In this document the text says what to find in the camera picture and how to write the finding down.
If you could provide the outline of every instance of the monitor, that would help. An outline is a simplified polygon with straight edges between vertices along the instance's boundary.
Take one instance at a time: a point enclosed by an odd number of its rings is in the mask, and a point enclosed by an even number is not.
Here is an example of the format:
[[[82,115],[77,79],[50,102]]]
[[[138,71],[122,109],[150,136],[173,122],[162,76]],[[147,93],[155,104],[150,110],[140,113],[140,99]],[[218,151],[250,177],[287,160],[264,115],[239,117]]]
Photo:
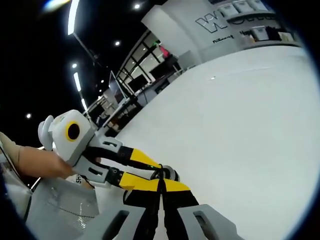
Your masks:
[[[120,104],[123,100],[126,99],[126,95],[123,92],[122,88],[120,87],[112,71],[110,73],[110,78],[109,78],[109,88],[113,93],[115,100],[117,101],[118,104]]]
[[[147,84],[148,84],[148,80],[142,74],[128,83],[128,85],[130,86],[130,88],[133,90],[134,93],[142,89]]]
[[[169,56],[160,63],[154,69],[150,71],[150,74],[154,77],[156,81],[161,80],[164,77],[168,77],[176,72],[174,64],[177,62],[177,59],[174,56]]]

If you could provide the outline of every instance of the desk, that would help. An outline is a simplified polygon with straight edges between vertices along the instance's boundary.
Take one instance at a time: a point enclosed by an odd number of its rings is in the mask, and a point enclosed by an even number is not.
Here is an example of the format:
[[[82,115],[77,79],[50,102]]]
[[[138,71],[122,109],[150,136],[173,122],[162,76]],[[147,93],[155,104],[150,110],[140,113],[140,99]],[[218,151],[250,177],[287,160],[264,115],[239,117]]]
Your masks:
[[[188,70],[117,138],[176,169],[245,240],[284,240],[317,189],[319,123],[318,79],[303,49],[269,46]],[[100,209],[122,201],[121,189],[108,191]]]

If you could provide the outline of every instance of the ceiling light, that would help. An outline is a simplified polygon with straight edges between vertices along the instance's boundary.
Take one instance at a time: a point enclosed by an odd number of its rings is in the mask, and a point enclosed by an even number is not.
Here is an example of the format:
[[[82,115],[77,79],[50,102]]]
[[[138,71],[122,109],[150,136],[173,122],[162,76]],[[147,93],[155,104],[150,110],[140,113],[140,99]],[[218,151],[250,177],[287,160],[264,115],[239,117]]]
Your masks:
[[[87,111],[88,108],[87,108],[86,102],[85,102],[85,100],[83,98],[81,98],[81,103],[82,103],[82,106],[83,106],[84,110]]]
[[[71,35],[75,32],[75,22],[78,5],[79,0],[72,0],[68,20],[68,35]]]
[[[73,74],[74,77],[74,81],[75,81],[75,85],[76,85],[76,89],[78,90],[78,92],[81,91],[81,86],[80,86],[80,81],[79,81],[79,75],[76,72],[75,74]]]

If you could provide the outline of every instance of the tan sleeve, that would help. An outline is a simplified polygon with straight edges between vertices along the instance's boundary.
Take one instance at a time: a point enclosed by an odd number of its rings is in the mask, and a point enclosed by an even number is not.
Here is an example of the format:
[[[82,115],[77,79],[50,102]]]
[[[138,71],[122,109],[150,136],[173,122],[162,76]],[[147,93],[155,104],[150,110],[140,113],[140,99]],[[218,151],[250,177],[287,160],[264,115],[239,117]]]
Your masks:
[[[14,141],[11,141],[5,134],[0,132],[0,140],[3,144],[4,151],[11,158],[14,166],[17,168],[19,164],[19,151],[20,146],[17,145]]]

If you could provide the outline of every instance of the human arm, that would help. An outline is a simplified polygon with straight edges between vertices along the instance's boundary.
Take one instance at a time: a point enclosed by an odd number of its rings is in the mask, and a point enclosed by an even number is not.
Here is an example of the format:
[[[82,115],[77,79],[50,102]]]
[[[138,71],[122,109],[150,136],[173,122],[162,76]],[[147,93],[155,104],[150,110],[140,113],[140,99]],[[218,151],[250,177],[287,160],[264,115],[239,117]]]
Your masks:
[[[67,178],[74,174],[70,165],[53,151],[19,146],[0,132],[4,151],[11,158],[17,171],[22,175],[36,178]]]

